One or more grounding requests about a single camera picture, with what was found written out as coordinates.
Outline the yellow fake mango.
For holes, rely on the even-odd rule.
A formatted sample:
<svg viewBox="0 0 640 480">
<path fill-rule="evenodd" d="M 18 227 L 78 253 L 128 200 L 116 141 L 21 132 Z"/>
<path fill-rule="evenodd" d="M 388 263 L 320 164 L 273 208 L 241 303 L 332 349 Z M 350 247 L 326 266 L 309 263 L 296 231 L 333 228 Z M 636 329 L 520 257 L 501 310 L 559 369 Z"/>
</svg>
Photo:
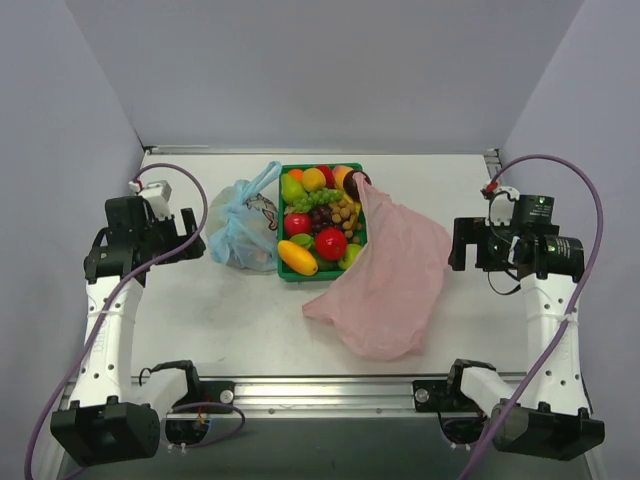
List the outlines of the yellow fake mango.
<svg viewBox="0 0 640 480">
<path fill-rule="evenodd" d="M 318 272 L 316 259 L 304 247 L 289 240 L 281 240 L 277 250 L 281 260 L 298 274 L 313 276 Z"/>
</svg>

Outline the pink plastic bag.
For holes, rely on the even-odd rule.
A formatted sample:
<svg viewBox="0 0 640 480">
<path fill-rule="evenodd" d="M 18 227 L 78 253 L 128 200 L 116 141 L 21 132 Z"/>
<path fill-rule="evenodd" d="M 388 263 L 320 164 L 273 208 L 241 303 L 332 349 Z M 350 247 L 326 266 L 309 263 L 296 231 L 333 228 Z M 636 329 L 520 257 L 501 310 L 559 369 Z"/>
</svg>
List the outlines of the pink plastic bag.
<svg viewBox="0 0 640 480">
<path fill-rule="evenodd" d="M 331 324 L 355 354 L 396 360 L 424 349 L 427 324 L 444 283 L 451 238 L 445 228 L 354 175 L 367 243 L 303 315 Z"/>
</svg>

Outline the green fake apple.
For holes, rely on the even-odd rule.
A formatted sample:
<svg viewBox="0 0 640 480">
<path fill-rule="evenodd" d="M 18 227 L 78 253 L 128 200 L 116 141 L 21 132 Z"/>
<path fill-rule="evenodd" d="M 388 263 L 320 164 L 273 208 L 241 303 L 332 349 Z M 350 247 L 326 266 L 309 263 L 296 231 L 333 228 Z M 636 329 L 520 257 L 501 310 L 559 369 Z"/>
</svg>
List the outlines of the green fake apple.
<svg viewBox="0 0 640 480">
<path fill-rule="evenodd" d="M 360 244 L 349 243 L 343 256 L 337 261 L 338 267 L 343 271 L 347 270 L 355 262 L 361 250 Z"/>
</svg>

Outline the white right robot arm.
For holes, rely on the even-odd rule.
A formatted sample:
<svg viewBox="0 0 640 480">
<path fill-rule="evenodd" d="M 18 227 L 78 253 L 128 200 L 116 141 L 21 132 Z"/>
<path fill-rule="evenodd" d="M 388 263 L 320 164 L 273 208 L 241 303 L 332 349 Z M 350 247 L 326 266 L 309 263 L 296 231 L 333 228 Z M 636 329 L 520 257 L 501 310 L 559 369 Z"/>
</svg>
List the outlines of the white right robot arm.
<svg viewBox="0 0 640 480">
<path fill-rule="evenodd" d="M 560 235 L 552 222 L 553 198 L 496 186 L 483 195 L 486 217 L 454 222 L 449 265 L 464 270 L 466 249 L 474 245 L 477 269 L 515 277 L 525 303 L 529 374 L 518 393 L 491 364 L 458 359 L 443 395 L 456 409 L 476 405 L 497 429 L 491 440 L 497 450 L 572 460 L 605 438 L 584 392 L 578 305 L 571 299 L 585 277 L 583 245 Z"/>
</svg>

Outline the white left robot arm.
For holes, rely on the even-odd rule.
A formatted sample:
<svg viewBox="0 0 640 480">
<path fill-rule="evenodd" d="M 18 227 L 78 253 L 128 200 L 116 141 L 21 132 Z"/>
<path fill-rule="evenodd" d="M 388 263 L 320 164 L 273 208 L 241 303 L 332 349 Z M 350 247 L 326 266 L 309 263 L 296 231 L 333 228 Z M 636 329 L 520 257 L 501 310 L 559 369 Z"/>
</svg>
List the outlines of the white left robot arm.
<svg viewBox="0 0 640 480">
<path fill-rule="evenodd" d="M 50 431 L 81 467 L 151 458 L 160 443 L 160 419 L 171 407 L 196 408 L 202 386 L 191 371 L 169 373 L 133 389 L 135 318 L 154 264 L 203 256 L 205 244 L 190 208 L 178 233 L 166 200 L 131 195 L 105 203 L 107 224 L 84 260 L 88 299 L 85 351 L 69 405 L 53 413 Z"/>
</svg>

